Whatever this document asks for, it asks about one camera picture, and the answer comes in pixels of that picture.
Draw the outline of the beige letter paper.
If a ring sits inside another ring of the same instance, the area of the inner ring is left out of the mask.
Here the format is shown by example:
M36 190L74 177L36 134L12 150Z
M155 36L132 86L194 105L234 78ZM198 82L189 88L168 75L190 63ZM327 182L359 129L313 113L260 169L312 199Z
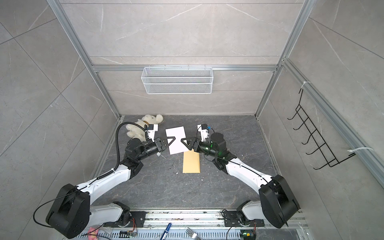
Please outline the beige letter paper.
M182 143L182 139L186 137L184 127L166 129L166 135L168 138L175 137L175 140L172 143L168 140L170 155L188 151L188 148Z

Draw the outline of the yellow envelope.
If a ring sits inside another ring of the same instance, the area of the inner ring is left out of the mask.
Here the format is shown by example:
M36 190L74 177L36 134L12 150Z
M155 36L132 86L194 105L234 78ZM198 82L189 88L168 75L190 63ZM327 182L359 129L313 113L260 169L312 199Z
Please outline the yellow envelope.
M200 155L194 151L184 152L183 159L183 173L184 174L199 174L200 169Z

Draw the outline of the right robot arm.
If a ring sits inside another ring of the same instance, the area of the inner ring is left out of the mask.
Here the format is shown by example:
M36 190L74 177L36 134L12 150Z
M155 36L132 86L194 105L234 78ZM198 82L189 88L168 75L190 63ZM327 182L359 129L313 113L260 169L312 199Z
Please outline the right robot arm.
M288 182L281 175L270 176L253 169L227 149L221 133L213 133L208 141L197 137L183 138L181 142L188 150L213 157L212 162L227 175L233 176L252 188L259 201L246 201L237 208L240 224L266 219L280 229L300 209Z

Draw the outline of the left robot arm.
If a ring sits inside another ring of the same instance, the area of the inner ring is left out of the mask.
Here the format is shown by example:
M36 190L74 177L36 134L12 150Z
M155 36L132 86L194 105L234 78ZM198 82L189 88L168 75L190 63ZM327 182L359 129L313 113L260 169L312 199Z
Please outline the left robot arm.
M93 202L115 186L136 176L143 167L142 160L169 148L175 137L155 137L158 130L154 125L142 127L145 139L132 138L128 141L122 157L117 152L117 163L108 172L79 185L63 186L52 206L43 227L55 229L68 239L78 236L84 229L111 224L125 227L131 224L130 208L118 201L108 205L93 206Z

